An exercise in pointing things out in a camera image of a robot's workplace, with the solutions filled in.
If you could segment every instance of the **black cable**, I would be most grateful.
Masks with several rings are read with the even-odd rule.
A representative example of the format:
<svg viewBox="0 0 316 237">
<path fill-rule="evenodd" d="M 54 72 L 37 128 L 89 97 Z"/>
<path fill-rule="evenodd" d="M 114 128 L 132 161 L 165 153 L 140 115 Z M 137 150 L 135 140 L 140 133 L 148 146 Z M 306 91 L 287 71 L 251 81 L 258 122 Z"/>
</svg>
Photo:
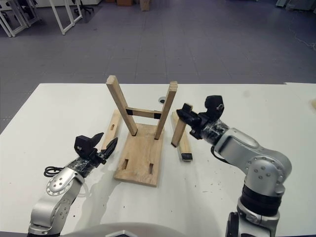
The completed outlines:
<svg viewBox="0 0 316 237">
<path fill-rule="evenodd" d="M 55 167 L 55 166 L 48 166 L 45 168 L 44 176 L 51 178 L 58 174 L 63 168 Z"/>
<path fill-rule="evenodd" d="M 219 158 L 219 157 L 215 154 L 214 149 L 215 149 L 215 147 L 212 146 L 212 147 L 211 147 L 211 153 L 212 153 L 212 155 L 213 155 L 215 158 L 217 158 L 217 159 L 220 160 L 221 162 L 224 162 L 224 163 L 226 163 L 226 164 L 230 164 L 230 163 L 228 163 L 227 160 L 225 160 L 225 159 L 223 159 L 223 158 Z"/>
</svg>

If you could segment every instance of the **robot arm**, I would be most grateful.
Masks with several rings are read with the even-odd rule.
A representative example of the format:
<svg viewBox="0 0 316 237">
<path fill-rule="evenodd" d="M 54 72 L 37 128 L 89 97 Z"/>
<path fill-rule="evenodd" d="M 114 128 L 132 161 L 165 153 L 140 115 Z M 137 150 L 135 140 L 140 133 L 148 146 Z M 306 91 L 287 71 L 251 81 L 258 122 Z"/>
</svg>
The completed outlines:
<svg viewBox="0 0 316 237">
<path fill-rule="evenodd" d="M 285 155 L 261 147 L 253 138 L 220 121 L 224 110 L 221 96 L 208 96 L 205 107 L 205 113 L 196 114 L 185 104 L 177 114 L 191 126 L 191 135 L 212 145 L 211 152 L 216 158 L 238 167 L 246 175 L 238 212 L 230 214 L 226 236 L 274 237 L 285 192 L 283 183 L 291 173 L 291 162 Z"/>
<path fill-rule="evenodd" d="M 118 139 L 115 138 L 106 150 L 97 152 L 96 146 L 103 133 L 93 138 L 79 136 L 75 141 L 75 151 L 79 155 L 46 185 L 42 198 L 36 203 L 31 213 L 28 237 L 58 237 L 65 225 L 70 206 L 79 194 L 84 179 L 99 164 L 105 164 L 114 151 Z"/>
</svg>

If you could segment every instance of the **mortise hole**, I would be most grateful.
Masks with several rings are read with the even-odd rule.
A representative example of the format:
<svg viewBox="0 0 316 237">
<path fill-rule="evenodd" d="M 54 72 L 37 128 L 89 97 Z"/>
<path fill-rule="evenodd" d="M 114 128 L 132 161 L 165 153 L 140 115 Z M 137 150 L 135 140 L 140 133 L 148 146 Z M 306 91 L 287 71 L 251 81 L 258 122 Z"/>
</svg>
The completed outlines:
<svg viewBox="0 0 316 237">
<path fill-rule="evenodd" d="M 149 173 L 150 174 L 153 174 L 153 167 L 154 167 L 154 164 L 150 163 L 149 164 Z"/>
<path fill-rule="evenodd" d="M 125 159 L 125 160 L 124 160 L 124 163 L 123 163 L 123 165 L 122 165 L 122 169 L 126 169 L 127 163 L 128 163 L 128 159 Z"/>
</svg>

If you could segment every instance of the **cardboard box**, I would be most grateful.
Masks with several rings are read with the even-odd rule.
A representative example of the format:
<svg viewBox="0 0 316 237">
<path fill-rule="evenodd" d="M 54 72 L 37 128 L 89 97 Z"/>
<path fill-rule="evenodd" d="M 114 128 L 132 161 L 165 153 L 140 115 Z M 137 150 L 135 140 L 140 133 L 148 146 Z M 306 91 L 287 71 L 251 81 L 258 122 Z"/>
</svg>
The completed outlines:
<svg viewBox="0 0 316 237">
<path fill-rule="evenodd" d="M 140 9 L 142 11 L 149 11 L 150 0 L 140 0 Z"/>
<path fill-rule="evenodd" d="M 133 0 L 117 0 L 118 6 L 132 6 Z"/>
</svg>

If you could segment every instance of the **table surface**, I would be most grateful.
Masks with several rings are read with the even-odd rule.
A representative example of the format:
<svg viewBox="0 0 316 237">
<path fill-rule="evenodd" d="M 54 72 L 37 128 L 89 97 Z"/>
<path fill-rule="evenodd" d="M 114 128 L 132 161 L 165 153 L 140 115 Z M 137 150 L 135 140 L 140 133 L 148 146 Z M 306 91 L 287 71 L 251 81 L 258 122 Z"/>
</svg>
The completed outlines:
<svg viewBox="0 0 316 237">
<path fill-rule="evenodd" d="M 121 87 L 129 106 L 161 110 L 158 98 L 165 96 L 168 85 Z M 309 88 L 305 97 L 304 87 Z M 194 111 L 205 111 L 205 98 L 213 94 L 224 98 L 222 121 L 262 146 L 284 153 L 292 162 L 279 209 L 277 236 L 315 234 L 312 175 L 316 113 L 308 100 L 315 97 L 316 87 L 180 84 L 171 110 L 187 102 Z M 75 159 L 75 137 L 106 131 L 115 108 L 105 84 L 37 87 L 0 135 L 0 231 L 27 232 L 32 208 L 48 182 L 44 168 L 62 167 Z M 150 118 L 135 117 L 135 121 L 157 123 Z M 168 116 L 158 186 L 116 181 L 113 174 L 127 134 L 122 123 L 113 156 L 86 179 L 62 234 L 105 223 L 141 222 L 167 226 L 189 236 L 224 236 L 228 214 L 236 210 L 244 174 L 213 158 L 210 145 L 192 136 L 189 141 L 194 161 L 181 162 L 177 149 L 170 144 L 173 132 Z"/>
</svg>

